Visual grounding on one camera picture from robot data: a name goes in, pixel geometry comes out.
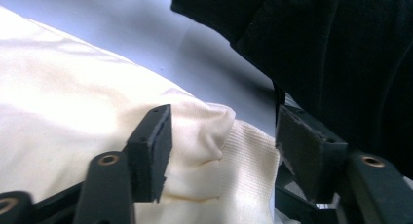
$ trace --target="brass insert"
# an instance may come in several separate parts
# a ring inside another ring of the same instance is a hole
[[[99,161],[97,161],[101,166],[109,166],[115,164],[119,161],[119,156],[114,154],[109,154],[104,157],[101,157]]]
[[[383,168],[385,166],[385,164],[382,161],[380,161],[376,158],[373,158],[373,157],[363,156],[363,157],[361,157],[361,159],[371,167]]]
[[[16,198],[3,198],[0,199],[0,215],[12,210],[17,204]]]

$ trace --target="table surface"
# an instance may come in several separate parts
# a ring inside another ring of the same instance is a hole
[[[29,19],[124,56],[198,99],[275,134],[271,80],[218,33],[170,10],[171,0],[0,0]]]

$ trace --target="black plastic part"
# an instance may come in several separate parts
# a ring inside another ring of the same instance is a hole
[[[318,209],[313,204],[276,185],[276,209],[288,218],[302,224],[336,224],[337,216],[333,209]]]
[[[30,196],[20,191],[0,194],[0,223],[34,223]]]
[[[289,171],[288,167],[282,162],[279,165],[279,169],[277,171],[277,178],[276,178],[276,185],[279,187],[285,187],[289,183],[294,181],[294,175]]]
[[[340,224],[365,224],[357,202],[346,203],[341,199],[337,205],[336,213]]]
[[[366,224],[413,223],[413,190],[389,161],[355,151],[346,173]]]
[[[91,161],[74,223],[134,223],[131,183],[123,153],[107,152]]]
[[[82,185],[78,183],[34,205],[36,223],[72,223]]]
[[[146,114],[124,149],[135,202],[153,202],[161,198],[171,147],[171,109],[170,105],[163,105]]]
[[[273,82],[273,86],[274,86],[274,94],[275,94],[275,100],[276,100],[276,126],[277,126],[277,121],[278,121],[279,113],[280,113],[280,106],[285,105],[285,92],[275,82]]]
[[[277,147],[306,198],[331,203],[347,143],[303,110],[280,107]]]

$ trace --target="dark cloth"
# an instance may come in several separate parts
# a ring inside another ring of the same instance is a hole
[[[172,0],[330,129],[413,177],[413,0]]]

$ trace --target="white cloth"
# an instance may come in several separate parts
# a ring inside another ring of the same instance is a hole
[[[272,223],[274,138],[159,75],[0,7],[0,193],[34,202],[121,150],[151,108],[171,104],[173,148],[160,204],[139,223]]]

